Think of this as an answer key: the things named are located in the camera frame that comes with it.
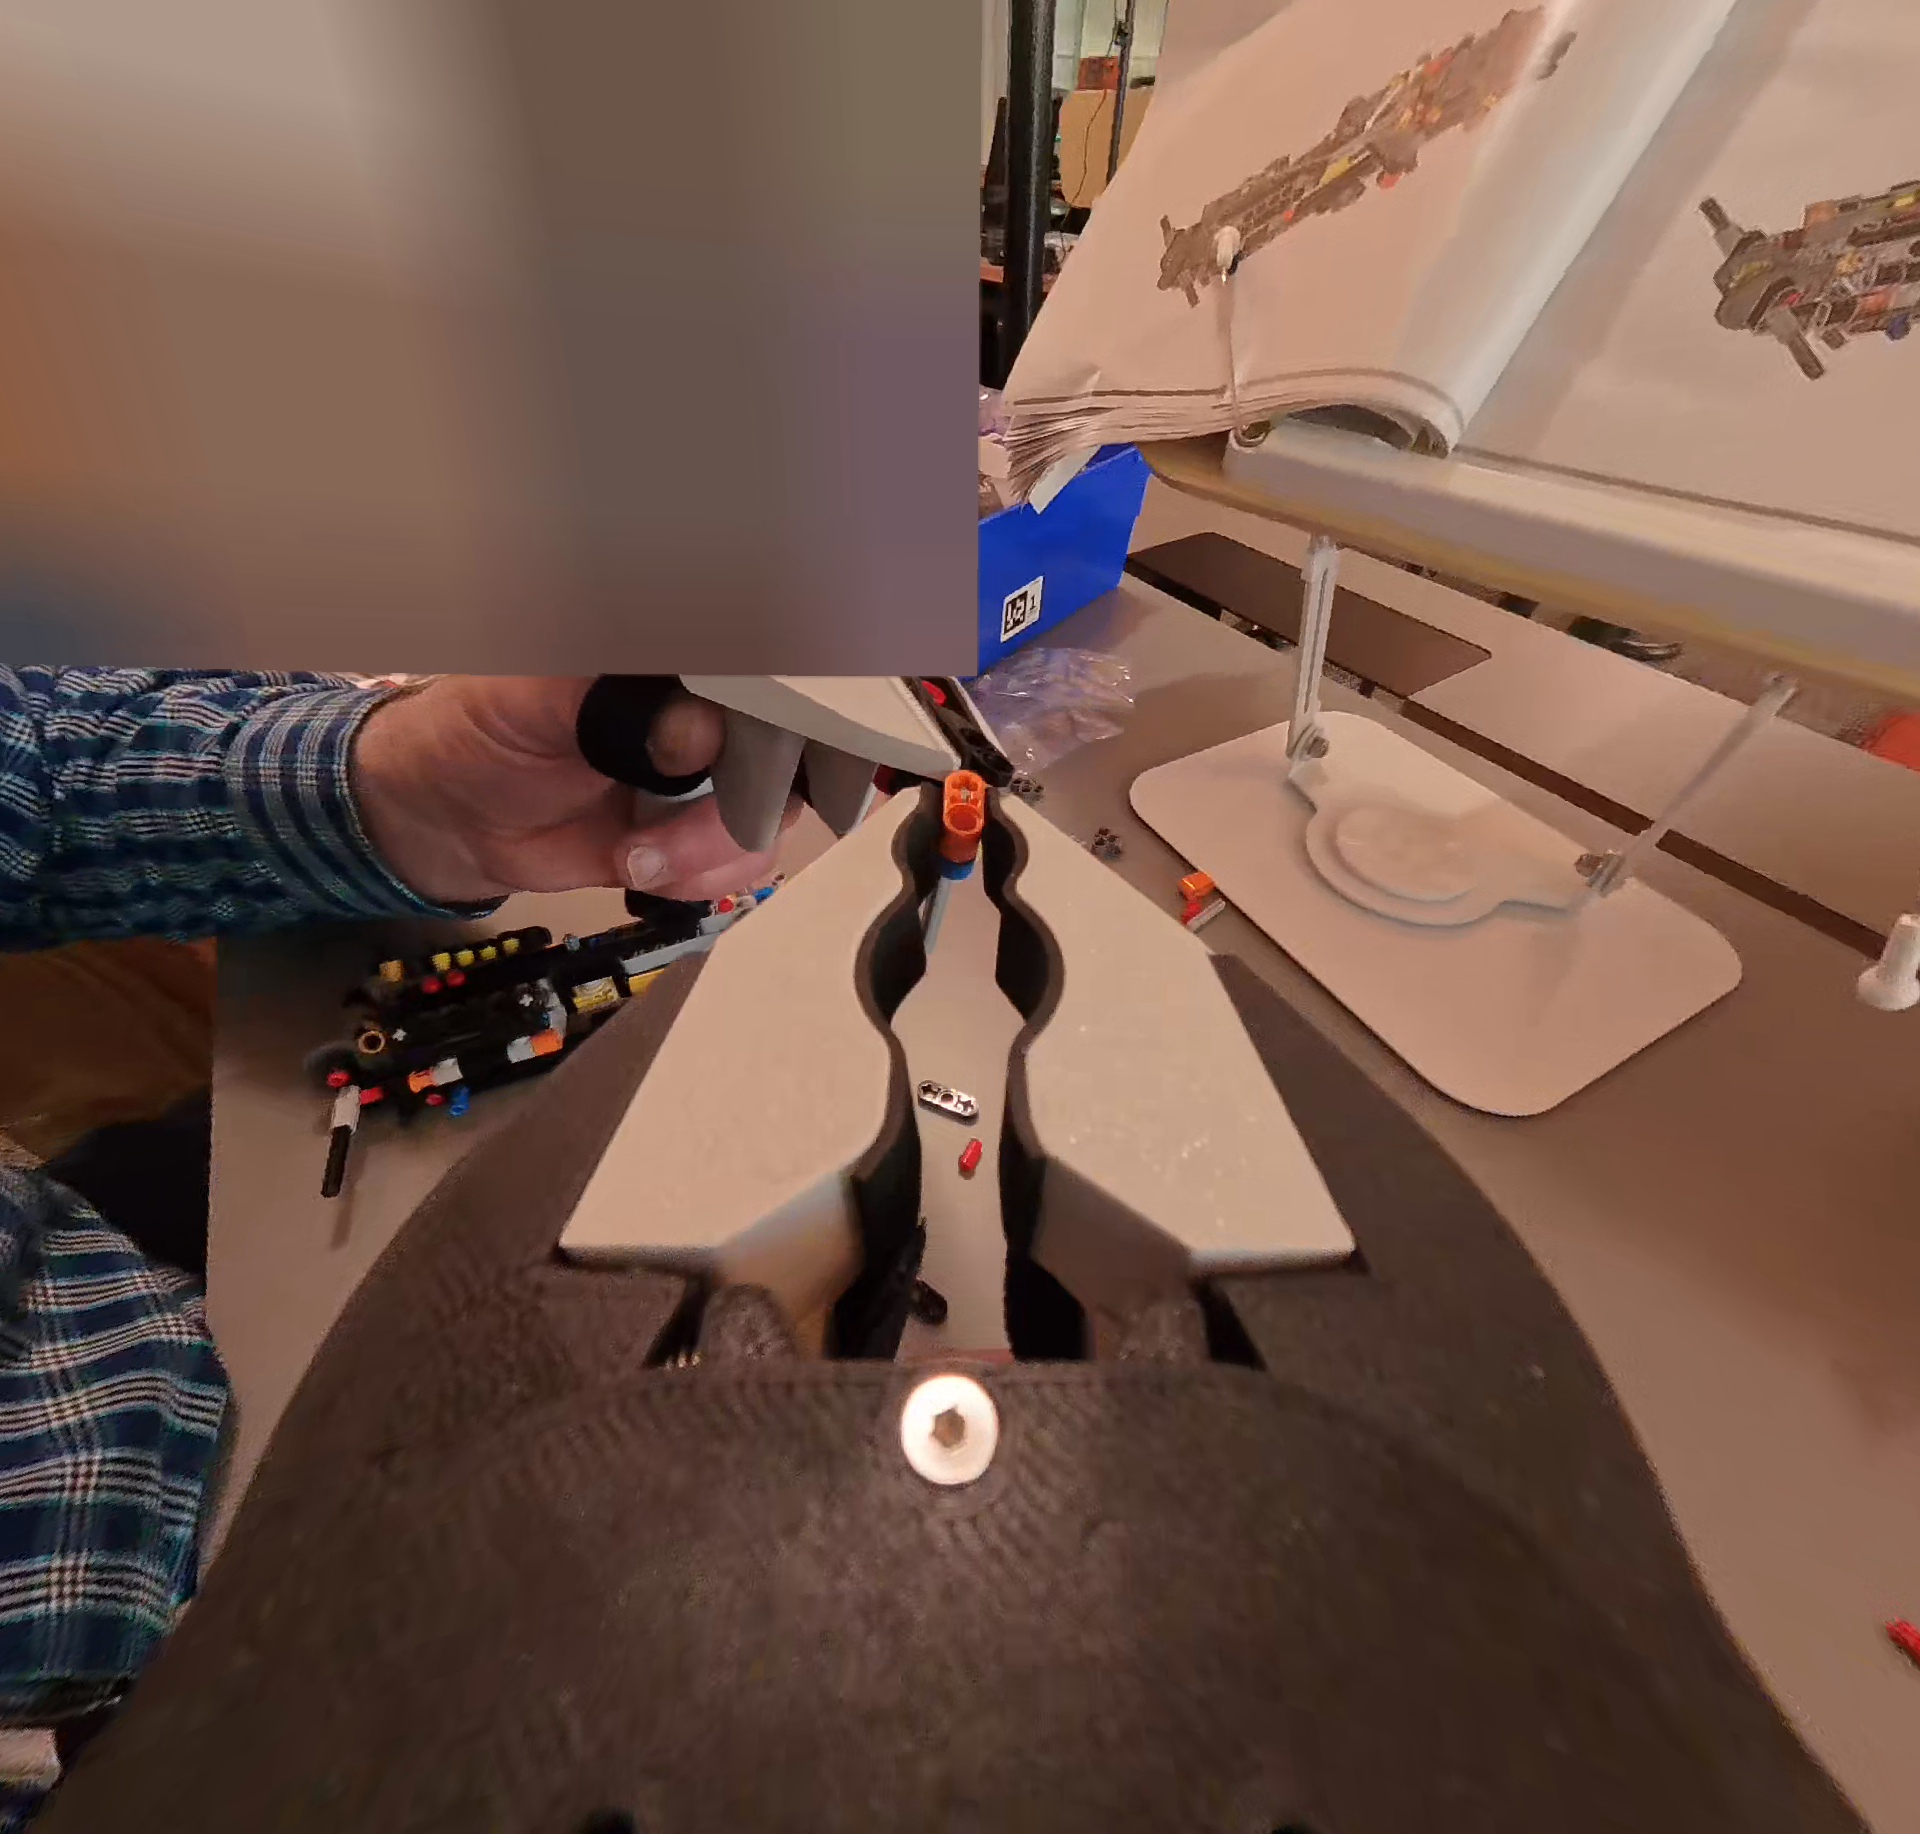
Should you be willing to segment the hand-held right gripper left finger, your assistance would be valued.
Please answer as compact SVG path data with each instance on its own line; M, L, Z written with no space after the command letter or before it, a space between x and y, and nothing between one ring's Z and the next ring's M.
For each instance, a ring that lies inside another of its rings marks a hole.
M769 1287L827 1313L915 1227L896 1033L924 986L935 792L896 792L695 970L578 1210L571 1262Z

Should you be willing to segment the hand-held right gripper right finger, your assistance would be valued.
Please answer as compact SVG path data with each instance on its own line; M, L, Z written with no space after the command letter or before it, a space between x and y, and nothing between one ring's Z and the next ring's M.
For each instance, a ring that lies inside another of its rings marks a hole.
M1001 1321L1092 1321L1359 1240L1210 946L1028 795L990 806Z

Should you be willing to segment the small lego gear subassembly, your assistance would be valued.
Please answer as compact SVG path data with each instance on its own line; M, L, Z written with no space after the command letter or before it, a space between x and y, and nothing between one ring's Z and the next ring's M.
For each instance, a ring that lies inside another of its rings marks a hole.
M946 885L975 874L975 847L990 837L990 792L1012 792L1012 756L958 683L888 676L888 691L956 746L956 773L935 780L935 874L927 885L915 885L915 946L927 952L946 922Z

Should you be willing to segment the person's left forearm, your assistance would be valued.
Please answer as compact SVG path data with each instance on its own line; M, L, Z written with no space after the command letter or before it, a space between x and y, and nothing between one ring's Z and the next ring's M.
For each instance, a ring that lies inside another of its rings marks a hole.
M0 676L0 946L216 941L304 920L477 920L378 856L337 676Z

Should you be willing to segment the long lego chassis assembly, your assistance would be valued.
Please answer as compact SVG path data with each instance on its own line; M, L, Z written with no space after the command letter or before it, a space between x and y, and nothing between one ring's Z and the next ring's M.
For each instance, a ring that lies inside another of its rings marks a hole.
M639 996L673 959L709 952L782 874L716 904L631 898L604 930L485 930L437 952L393 952L348 987L348 1033L308 1057L325 1121L372 1106L465 1115L470 1097L553 1075L604 1014Z

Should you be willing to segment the open lego instruction booklet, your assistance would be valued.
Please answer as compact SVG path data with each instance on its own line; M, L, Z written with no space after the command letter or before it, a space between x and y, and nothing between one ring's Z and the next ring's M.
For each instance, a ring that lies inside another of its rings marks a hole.
M1279 0L1163 78L1001 383L1916 543L1920 0Z

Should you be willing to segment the person's left hand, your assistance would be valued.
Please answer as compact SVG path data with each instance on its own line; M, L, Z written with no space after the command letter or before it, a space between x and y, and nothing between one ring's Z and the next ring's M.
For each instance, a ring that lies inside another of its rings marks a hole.
M647 885L709 904L777 874L737 847L716 795L639 795L578 746L591 683L437 676L358 735L358 810L372 847L418 904Z

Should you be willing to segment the empty clear plastic bag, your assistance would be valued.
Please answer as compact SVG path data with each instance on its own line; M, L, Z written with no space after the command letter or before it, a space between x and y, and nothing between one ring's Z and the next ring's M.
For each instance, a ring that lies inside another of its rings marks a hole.
M1028 642L975 676L964 696L1019 773L1113 737L1139 711L1132 664L1081 642Z

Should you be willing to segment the blue plastic bin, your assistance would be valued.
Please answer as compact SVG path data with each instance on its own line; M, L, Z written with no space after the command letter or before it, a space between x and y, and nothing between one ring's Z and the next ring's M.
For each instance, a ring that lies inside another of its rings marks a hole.
M1148 449L1092 449L1050 507L1019 501L975 526L975 676L1056 637L1119 586L1148 501Z

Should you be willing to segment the white book stand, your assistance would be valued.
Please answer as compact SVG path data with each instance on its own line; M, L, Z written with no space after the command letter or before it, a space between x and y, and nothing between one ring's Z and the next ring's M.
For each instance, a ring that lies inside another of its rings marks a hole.
M1804 676L1865 676L1916 696L1916 566L1882 533L1685 501L1621 484L1550 484L1386 449L1349 431L1279 422L1261 442L1154 442L1148 468L1217 507L1305 533L1305 626L1285 723L1163 761L1132 780L1139 821L1349 1003L1418 1078L1460 1106L1541 1115L1740 986L1740 952L1644 885L1672 846L1701 846L1710 792L1754 792L1764 737ZM1809 596L1865 650L1783 650L1784 664L1726 717L1685 717L1676 683L1629 676L1655 810L1616 847L1580 847L1482 773L1447 767L1381 717L1324 702L1338 553L1472 566L1569 589L1580 617L1703 622L1703 637Z

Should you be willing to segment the black pole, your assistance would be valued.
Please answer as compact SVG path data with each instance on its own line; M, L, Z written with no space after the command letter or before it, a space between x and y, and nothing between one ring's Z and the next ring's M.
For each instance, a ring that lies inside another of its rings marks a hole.
M1040 259L1050 259L1050 62L1056 62L1056 0L1012 0L1001 43L1001 316L1000 367L1012 363L1040 316Z

